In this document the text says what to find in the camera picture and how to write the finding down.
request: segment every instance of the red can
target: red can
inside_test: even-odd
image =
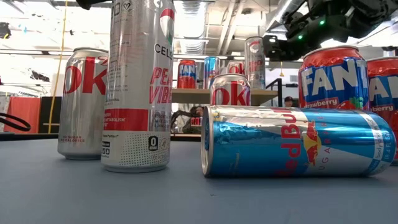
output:
[[[210,88],[211,105],[251,105],[250,85],[240,74],[218,75]]]
[[[298,87],[302,108],[369,109],[366,61],[356,47],[306,54],[298,72]]]
[[[371,111],[384,118],[398,136],[398,57],[368,60]],[[393,164],[398,165],[398,152]]]
[[[194,60],[181,60],[177,88],[197,88],[197,64]]]
[[[244,75],[244,65],[243,62],[232,60],[227,65],[227,71],[229,74],[241,74]]]

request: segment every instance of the table surface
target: table surface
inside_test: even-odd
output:
[[[370,178],[206,179],[199,142],[168,168],[116,174],[57,140],[0,142],[0,223],[397,223],[398,167]]]

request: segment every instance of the upright can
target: upright can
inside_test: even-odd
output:
[[[398,57],[368,60],[371,111],[384,118],[398,137]],[[398,165],[398,152],[394,158]]]
[[[228,62],[227,71],[229,74],[241,74],[244,75],[244,64],[238,60],[232,60]]]
[[[214,77],[220,74],[220,59],[218,57],[205,58],[205,69],[203,70],[203,88],[210,89]]]
[[[101,158],[108,51],[77,48],[67,62],[58,152],[67,159]]]
[[[178,65],[177,88],[197,87],[197,64],[194,60],[181,60]]]
[[[101,161],[114,172],[165,168],[170,157],[174,5],[113,1]]]
[[[374,175],[395,151],[391,128],[369,111],[217,105],[203,112],[206,176]]]
[[[211,105],[251,105],[250,85],[240,74],[218,75],[210,88]]]
[[[266,88],[266,56],[262,37],[250,37],[244,43],[245,74],[253,89]]]
[[[314,50],[298,72],[302,108],[369,110],[368,71],[357,47]]]

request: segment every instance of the soda can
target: soda can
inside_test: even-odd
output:
[[[243,62],[232,60],[228,62],[227,71],[229,74],[241,74],[244,75],[244,65]]]
[[[205,58],[203,88],[210,89],[214,77],[220,74],[220,59],[218,57]]]
[[[262,37],[250,37],[244,43],[245,74],[253,89],[266,88],[266,56]]]
[[[67,62],[58,152],[67,159],[101,158],[108,51],[77,48]]]
[[[396,152],[389,125],[370,111],[211,106],[203,113],[205,176],[366,176]]]
[[[369,110],[366,61],[353,46],[314,50],[298,72],[302,108]]]
[[[371,111],[384,118],[398,136],[398,57],[368,60]],[[398,153],[393,165],[398,165]]]
[[[197,64],[194,60],[181,60],[178,65],[177,88],[197,87]]]
[[[210,88],[211,105],[251,105],[250,85],[240,74],[218,75]]]
[[[175,8],[171,0],[115,0],[101,162],[151,172],[170,157]]]

